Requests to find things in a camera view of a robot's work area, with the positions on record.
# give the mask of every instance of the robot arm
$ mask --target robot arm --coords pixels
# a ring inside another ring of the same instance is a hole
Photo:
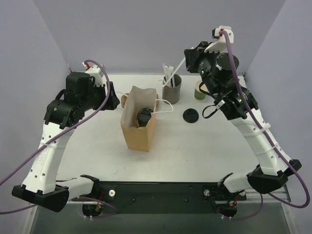
[[[202,41],[195,49],[186,49],[184,51],[186,67],[189,72],[200,74],[202,78],[201,86],[206,85],[209,91],[207,94],[214,99],[216,108],[220,109],[227,120],[231,121],[242,133],[257,157],[259,165],[249,173],[229,174],[220,181],[219,185],[224,186],[230,193],[251,188],[262,194],[270,193],[281,188],[287,182],[288,176],[293,174],[286,163],[278,156],[275,148],[281,152],[296,171],[301,168],[301,163],[299,160],[292,160],[279,147],[269,130],[270,124],[265,123],[263,120],[261,111],[251,92],[241,87],[252,113],[258,122],[263,125],[262,129],[256,125],[248,113],[236,88],[229,54],[220,52],[226,49],[225,37],[219,36],[219,32],[223,30],[228,33],[231,44],[233,42],[233,32],[230,27],[220,26],[214,29],[213,38],[217,38],[217,42]],[[233,56],[233,59],[237,68],[239,61],[235,56]],[[267,140],[264,131],[272,139],[273,147]]]
[[[67,76],[66,89],[60,91],[47,107],[39,147],[77,124],[86,111],[96,110],[103,103],[106,97],[103,75],[99,67],[92,66],[86,72],[73,72]],[[112,82],[110,86],[108,101],[101,110],[114,110],[119,105]],[[23,183],[13,188],[13,196],[59,212],[67,200],[96,193],[98,179],[88,175],[56,183],[60,161],[73,133],[74,129],[47,144],[46,148],[36,155]]]

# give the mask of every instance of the black lid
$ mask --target black lid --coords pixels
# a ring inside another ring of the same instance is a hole
[[[145,127],[152,117],[153,110],[149,108],[141,109],[137,114],[137,120],[140,127]]]
[[[183,118],[188,123],[195,123],[197,122],[199,115],[197,110],[190,108],[183,113]]]

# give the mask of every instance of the gray cylindrical cup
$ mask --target gray cylindrical cup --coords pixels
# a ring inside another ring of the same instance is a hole
[[[167,100],[171,104],[176,104],[180,99],[180,90],[182,79],[179,75],[175,74],[173,77],[175,79],[175,87],[171,88],[169,86],[165,86],[162,88],[162,99]]]

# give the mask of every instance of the paper bag handle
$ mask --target paper bag handle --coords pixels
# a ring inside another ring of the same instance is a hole
[[[170,102],[168,102],[167,100],[164,100],[164,99],[155,99],[155,101],[164,101],[164,102],[168,103],[168,104],[171,106],[172,110],[171,110],[171,111],[156,111],[156,112],[153,112],[152,115],[153,115],[153,114],[156,114],[156,113],[169,113],[169,112],[173,112],[173,111],[174,111],[174,107],[173,107],[172,104],[171,104]]]
[[[122,92],[117,92],[117,91],[116,91],[115,93],[119,93],[119,94],[122,94],[122,95],[128,97],[128,95],[126,95],[126,94],[124,94],[124,93],[122,93]]]

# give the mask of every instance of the brown paper bag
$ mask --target brown paper bag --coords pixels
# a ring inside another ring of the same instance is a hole
[[[128,149],[149,152],[156,124],[156,115],[152,115],[146,127],[137,128],[135,126],[138,126],[137,113],[139,110],[150,108],[155,112],[156,96],[156,89],[140,89],[132,86],[120,121]]]

